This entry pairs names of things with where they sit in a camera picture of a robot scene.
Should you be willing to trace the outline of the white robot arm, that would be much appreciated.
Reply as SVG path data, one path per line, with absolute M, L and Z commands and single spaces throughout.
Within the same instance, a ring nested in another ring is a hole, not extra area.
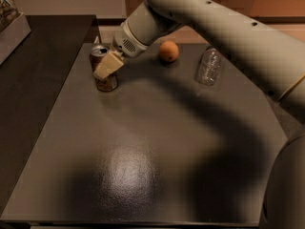
M 145 0 L 93 74 L 104 79 L 156 39 L 189 26 L 298 121 L 305 118 L 305 43 L 212 0 Z M 259 229 L 305 229 L 305 128 L 275 159 Z

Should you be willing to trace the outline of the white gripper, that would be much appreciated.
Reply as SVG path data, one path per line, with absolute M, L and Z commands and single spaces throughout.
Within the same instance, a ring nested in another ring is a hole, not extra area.
M 135 38 L 127 20 L 120 25 L 118 31 L 114 34 L 112 44 L 118 51 L 129 58 L 136 58 L 148 48 L 147 45 Z M 93 75 L 95 78 L 103 80 L 119 70 L 123 65 L 124 57 L 117 51 L 109 51 L 101 62 L 97 64 Z

